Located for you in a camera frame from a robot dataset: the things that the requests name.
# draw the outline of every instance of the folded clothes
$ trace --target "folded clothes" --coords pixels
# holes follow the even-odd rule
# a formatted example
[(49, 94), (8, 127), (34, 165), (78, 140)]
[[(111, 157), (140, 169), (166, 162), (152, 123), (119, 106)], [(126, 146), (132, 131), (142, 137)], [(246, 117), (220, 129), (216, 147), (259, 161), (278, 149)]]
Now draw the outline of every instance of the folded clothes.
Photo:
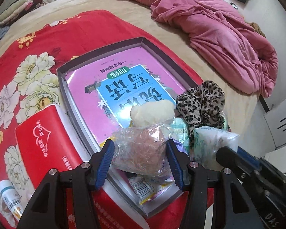
[(2, 12), (2, 14), (0, 15), (0, 22), (8, 18), (16, 9), (25, 4), (27, 1), (28, 0), (18, 0), (14, 2), (11, 6), (9, 6), (6, 10)]
[(190, 45), (232, 86), (269, 97), (278, 74), (273, 46), (223, 0), (135, 0), (157, 22), (188, 33)]
[(24, 4), (22, 4), (19, 8), (17, 8), (13, 13), (11, 13), (7, 18), (0, 22), (0, 26), (5, 26), (11, 19), (16, 18), (20, 12), (22, 12), (27, 5), (31, 2), (31, 0), (27, 0)]
[(26, 15), (27, 13), (30, 13), (31, 11), (39, 8), (42, 6), (42, 0), (29, 0), (27, 6), (25, 9), (23, 9), (17, 16), (11, 18), (8, 22), (6, 22), (5, 26), (10, 26), (17, 20), (19, 20), (21, 17)]
[(194, 131), (199, 126), (222, 129), (224, 117), (224, 92), (213, 81), (206, 80), (197, 88), (191, 88), (176, 98), (176, 109), (189, 127), (190, 142), (194, 142)]

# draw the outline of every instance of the leopard print scarf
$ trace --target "leopard print scarf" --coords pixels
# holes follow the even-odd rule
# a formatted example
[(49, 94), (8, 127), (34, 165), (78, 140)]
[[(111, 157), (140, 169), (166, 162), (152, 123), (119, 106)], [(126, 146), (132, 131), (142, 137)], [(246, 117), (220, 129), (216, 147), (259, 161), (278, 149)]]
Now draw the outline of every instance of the leopard print scarf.
[(223, 128), (224, 92), (213, 81), (206, 80), (196, 88), (190, 88), (176, 98), (176, 109), (185, 119), (194, 142), (196, 127), (211, 126)]

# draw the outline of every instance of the pink blanket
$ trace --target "pink blanket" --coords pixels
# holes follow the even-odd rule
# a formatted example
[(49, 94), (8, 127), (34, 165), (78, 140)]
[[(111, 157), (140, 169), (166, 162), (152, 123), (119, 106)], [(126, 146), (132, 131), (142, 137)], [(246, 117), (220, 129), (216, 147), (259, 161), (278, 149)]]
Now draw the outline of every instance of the pink blanket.
[(278, 73), (273, 46), (223, 0), (135, 0), (161, 23), (180, 27), (197, 50), (232, 86), (269, 97)]

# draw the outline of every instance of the plastic bag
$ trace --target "plastic bag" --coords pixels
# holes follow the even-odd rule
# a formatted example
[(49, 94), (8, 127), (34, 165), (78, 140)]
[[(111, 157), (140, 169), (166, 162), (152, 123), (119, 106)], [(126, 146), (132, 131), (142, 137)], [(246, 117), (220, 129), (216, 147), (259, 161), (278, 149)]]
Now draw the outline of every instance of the plastic bag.
[(215, 127), (202, 126), (195, 129), (193, 157), (205, 168), (212, 169), (220, 147), (228, 146), (235, 152), (239, 135)]
[(150, 127), (121, 128), (114, 132), (113, 167), (150, 177), (170, 176), (165, 156), (166, 140), (161, 127), (166, 129), (164, 124), (156, 124)]
[(171, 118), (148, 127), (121, 128), (112, 134), (111, 139), (115, 143), (113, 167), (143, 176), (172, 175), (165, 154), (168, 139), (180, 141), (179, 151), (189, 153), (187, 126), (181, 118)]
[(223, 111), (221, 111), (220, 114), (224, 117), (224, 124), (223, 124), (223, 128), (222, 129), (224, 131), (228, 131), (229, 130), (229, 124), (228, 124), (227, 112), (225, 111), (225, 109), (223, 109)]

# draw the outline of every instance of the red floral blanket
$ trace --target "red floral blanket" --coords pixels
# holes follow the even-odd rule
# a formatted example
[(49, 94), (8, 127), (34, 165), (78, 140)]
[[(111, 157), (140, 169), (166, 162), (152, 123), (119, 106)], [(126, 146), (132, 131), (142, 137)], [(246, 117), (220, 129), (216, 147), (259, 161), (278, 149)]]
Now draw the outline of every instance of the red floral blanket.
[[(104, 10), (84, 12), (46, 25), (43, 29), (16, 40), (1, 56), (0, 181), (9, 179), (13, 183), (24, 207), (33, 194), (34, 187), (16, 145), (14, 129), (47, 105), (51, 103), (62, 105), (63, 100), (56, 76), (58, 67), (91, 50), (140, 36), (144, 36), (166, 52), (196, 83), (202, 82), (188, 65), (157, 39)], [(107, 208), (106, 204), (110, 201), (112, 203), (104, 191), (96, 194), (95, 199), (104, 209)], [(157, 218), (154, 216), (148, 221), (150, 227), (159, 229), (165, 221), (165, 228), (178, 228), (185, 202), (186, 196), (176, 200), (159, 213)], [(114, 205), (111, 209), (119, 209), (116, 204)], [(119, 225), (125, 224), (118, 217), (114, 219)], [(6, 228), (16, 227), (14, 217), (1, 196), (0, 220)], [(102, 228), (110, 228), (109, 226), (117, 228), (111, 223), (107, 217), (101, 220)], [(130, 218), (126, 225), (129, 225), (130, 227), (127, 226), (129, 228), (136, 228), (134, 226), (136, 223)]]

